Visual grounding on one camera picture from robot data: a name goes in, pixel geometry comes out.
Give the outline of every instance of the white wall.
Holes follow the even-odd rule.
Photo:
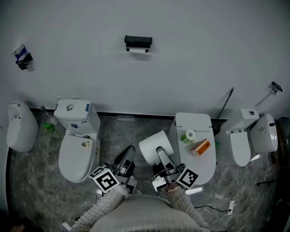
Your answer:
[[[6,132],[8,128],[7,105],[13,99],[13,91],[10,86],[5,86],[0,79],[0,211],[8,214],[6,200],[6,164],[8,147],[6,145]]]
[[[78,96],[97,111],[215,117],[232,87],[228,111],[276,81],[284,92],[260,112],[289,113],[290,9],[279,1],[7,0],[0,17],[1,78],[30,106]],[[126,52],[126,34],[152,36],[149,55]],[[10,57],[18,42],[34,72]]]

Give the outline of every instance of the flush button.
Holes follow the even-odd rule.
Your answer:
[[[71,111],[73,109],[73,104],[69,104],[68,106],[67,106],[67,111]]]

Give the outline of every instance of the toilet lid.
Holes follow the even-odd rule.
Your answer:
[[[238,132],[230,134],[230,144],[233,158],[237,165],[246,166],[251,157],[249,141],[246,132]]]
[[[58,165],[62,175],[72,182],[86,177],[93,158],[94,140],[65,135],[59,151]]]
[[[20,131],[21,120],[19,118],[11,118],[7,130],[6,143],[9,147],[12,147],[17,141]]]

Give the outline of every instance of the white toilet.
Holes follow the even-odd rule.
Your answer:
[[[278,149],[278,135],[274,118],[266,114],[250,130],[250,137],[256,153],[274,152]]]
[[[215,135],[217,163],[220,166],[246,166],[251,158],[248,133],[244,131],[259,119],[255,109],[242,108],[234,111],[222,124],[220,132]]]
[[[184,143],[181,140],[187,130],[195,132],[196,139],[193,143]],[[194,184],[205,184],[213,177],[216,170],[216,150],[209,115],[177,113],[169,130],[168,139],[174,151],[170,157],[175,165],[185,164],[198,175]],[[201,156],[194,157],[190,150],[204,139],[208,139],[210,147]]]
[[[87,100],[59,100],[54,116],[67,129],[59,151],[60,172],[80,183],[100,163],[100,118]]]
[[[33,113],[23,101],[13,101],[8,106],[8,117],[7,145],[18,152],[29,152],[39,130]]]

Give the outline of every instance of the white cable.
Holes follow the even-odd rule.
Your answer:
[[[225,221],[222,220],[223,216],[225,216],[225,215],[227,215],[227,213],[225,213],[225,214],[223,214],[223,215],[221,216],[221,221],[222,221],[223,223],[226,224],[226,231],[227,231],[227,223],[226,223]]]
[[[244,177],[244,174],[245,174],[246,167],[249,166],[249,165],[251,165],[251,163],[247,164],[247,165],[244,167],[244,169],[243,169],[243,171],[242,171],[242,175],[241,175],[240,183],[239,183],[239,185],[238,185],[238,187],[237,187],[237,191],[236,191],[235,195],[234,195],[233,198],[232,198],[232,200],[235,198],[235,196],[236,196],[236,194],[238,193],[239,188],[240,188],[240,186],[241,186],[240,198],[238,199],[237,203],[235,203],[235,205],[237,205],[237,204],[239,203],[239,201],[240,201],[240,199],[241,199],[241,197],[242,197],[242,191],[243,191],[242,180],[243,180],[243,177]]]
[[[275,153],[259,153],[260,155],[274,155],[275,158],[277,159],[278,157],[275,155]]]
[[[279,148],[278,148],[278,150],[276,151],[276,152],[277,152],[277,155],[279,155],[279,149],[280,149],[280,147],[281,147],[281,144],[283,144],[283,145],[288,145],[288,143],[280,143]]]

